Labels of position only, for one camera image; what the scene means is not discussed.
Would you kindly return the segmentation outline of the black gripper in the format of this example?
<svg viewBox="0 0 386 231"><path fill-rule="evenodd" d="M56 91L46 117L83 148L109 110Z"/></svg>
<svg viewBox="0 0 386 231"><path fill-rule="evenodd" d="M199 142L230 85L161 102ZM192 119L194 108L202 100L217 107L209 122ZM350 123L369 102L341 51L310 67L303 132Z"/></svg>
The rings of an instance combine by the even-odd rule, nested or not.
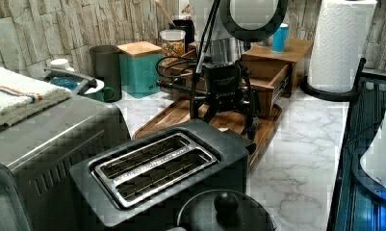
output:
<svg viewBox="0 0 386 231"><path fill-rule="evenodd" d="M224 67L205 67L203 74L210 107L202 120L209 123L218 111L242 112L245 114L244 135L254 141L259 123L256 114L261 112L261 104L257 89L250 83L248 68L235 62Z"/></svg>

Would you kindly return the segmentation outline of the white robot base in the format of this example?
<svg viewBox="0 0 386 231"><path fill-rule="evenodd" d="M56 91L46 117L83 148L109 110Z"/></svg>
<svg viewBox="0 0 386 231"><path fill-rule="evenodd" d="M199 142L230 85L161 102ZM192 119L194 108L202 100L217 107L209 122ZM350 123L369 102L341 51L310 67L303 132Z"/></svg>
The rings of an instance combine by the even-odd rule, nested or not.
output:
<svg viewBox="0 0 386 231"><path fill-rule="evenodd" d="M368 106L381 117L373 125L373 140L357 152L353 174L366 191L386 202L386 84L366 82L363 91L373 94Z"/></svg>

